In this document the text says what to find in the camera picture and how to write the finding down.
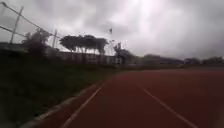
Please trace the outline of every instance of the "grass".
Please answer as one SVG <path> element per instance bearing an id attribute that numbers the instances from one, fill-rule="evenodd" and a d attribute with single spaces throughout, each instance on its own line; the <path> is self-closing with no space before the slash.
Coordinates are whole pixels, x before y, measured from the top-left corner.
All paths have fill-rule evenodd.
<path id="1" fill-rule="evenodd" d="M 112 68 L 63 61 L 0 57 L 1 106 L 8 120 L 21 125 L 50 107 L 115 73 Z"/>

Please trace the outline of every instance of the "running track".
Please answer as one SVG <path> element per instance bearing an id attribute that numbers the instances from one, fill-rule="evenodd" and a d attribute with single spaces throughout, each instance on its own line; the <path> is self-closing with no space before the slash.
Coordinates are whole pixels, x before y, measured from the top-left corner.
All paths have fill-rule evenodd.
<path id="1" fill-rule="evenodd" d="M 224 71 L 158 70 L 116 75 L 36 128 L 223 128 Z"/>

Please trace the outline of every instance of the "fence post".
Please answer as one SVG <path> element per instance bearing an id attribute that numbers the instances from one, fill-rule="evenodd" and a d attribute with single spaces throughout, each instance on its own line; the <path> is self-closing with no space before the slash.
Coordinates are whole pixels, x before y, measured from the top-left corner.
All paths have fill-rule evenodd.
<path id="1" fill-rule="evenodd" d="M 20 16 L 22 15 L 22 12 L 23 12 L 23 8 L 24 8 L 24 7 L 22 6 L 21 9 L 20 9 L 20 11 L 19 11 L 19 14 L 18 14 L 18 17 L 17 17 L 17 19 L 16 19 L 16 23 L 15 23 L 14 29 L 13 29 L 13 31 L 12 31 L 11 40 L 10 40 L 10 42 L 9 42 L 9 44 L 10 44 L 10 49 L 12 48 L 12 43 L 13 43 L 14 35 L 15 35 L 15 33 L 16 33 L 16 28 L 17 28 L 17 26 L 18 26 Z"/>
<path id="2" fill-rule="evenodd" d="M 53 39 L 53 44 L 52 44 L 52 47 L 53 47 L 53 48 L 54 48 L 54 46 L 55 46 L 56 37 L 57 37 L 57 29 L 56 29 L 55 32 L 54 32 L 54 39 Z"/>

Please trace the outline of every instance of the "chain-link fence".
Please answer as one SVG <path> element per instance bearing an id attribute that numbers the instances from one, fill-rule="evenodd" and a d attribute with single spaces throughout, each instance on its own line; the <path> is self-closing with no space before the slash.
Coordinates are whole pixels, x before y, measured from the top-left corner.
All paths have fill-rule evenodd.
<path id="1" fill-rule="evenodd" d="M 47 45 L 61 49 L 59 40 L 62 35 L 49 32 L 22 15 L 23 7 L 16 10 L 4 2 L 0 2 L 0 45 L 1 44 L 21 44 L 26 39 L 26 34 L 33 34 L 37 29 L 42 29 L 50 34 Z"/>

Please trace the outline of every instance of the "sky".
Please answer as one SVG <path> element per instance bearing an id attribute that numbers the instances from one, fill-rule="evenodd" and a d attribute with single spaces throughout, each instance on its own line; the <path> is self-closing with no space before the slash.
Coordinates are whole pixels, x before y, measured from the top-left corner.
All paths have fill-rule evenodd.
<path id="1" fill-rule="evenodd" d="M 183 59 L 224 55 L 223 0 L 3 1 L 17 10 L 24 6 L 25 17 L 49 32 L 57 29 L 61 37 L 92 34 L 114 39 L 138 56 Z M 10 18 L 16 19 L 16 15 L 4 11 L 0 24 L 12 27 L 15 20 Z M 35 27 L 21 21 L 17 31 L 35 31 Z M 5 33 L 0 30 L 0 40 L 10 38 Z"/>

